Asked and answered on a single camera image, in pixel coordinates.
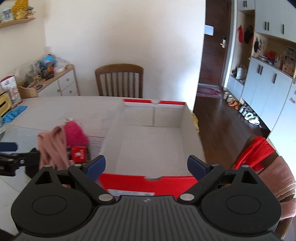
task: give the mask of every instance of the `red rug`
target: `red rug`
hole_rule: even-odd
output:
[[[221,90],[216,85],[198,84],[196,96],[223,99]]]

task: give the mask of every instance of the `red box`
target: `red box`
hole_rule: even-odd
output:
[[[72,153],[72,160],[74,162],[86,162],[87,161],[87,151],[86,147],[72,147],[71,148]]]

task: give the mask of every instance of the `triangular cutout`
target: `triangular cutout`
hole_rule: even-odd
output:
[[[242,176],[242,183],[250,183],[250,184],[258,184],[257,181],[254,179],[254,177],[249,173],[248,171],[244,171],[244,174]]]
[[[46,184],[46,183],[52,183],[52,179],[50,177],[49,172],[42,173],[42,175],[39,177],[39,179],[35,184],[39,185],[39,184]]]

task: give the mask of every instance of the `metal screw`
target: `metal screw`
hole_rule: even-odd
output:
[[[102,202],[109,202],[113,199],[113,196],[111,194],[101,194],[99,196],[99,200]]]
[[[190,194],[190,193],[183,193],[182,195],[180,195],[180,199],[183,201],[192,201],[194,199],[194,195]]]

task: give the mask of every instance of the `open box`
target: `open box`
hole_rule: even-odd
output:
[[[205,161],[192,113],[184,102],[142,99],[124,99],[101,154],[106,170],[100,182],[115,196],[139,192],[176,197],[196,183],[187,158],[195,155]]]

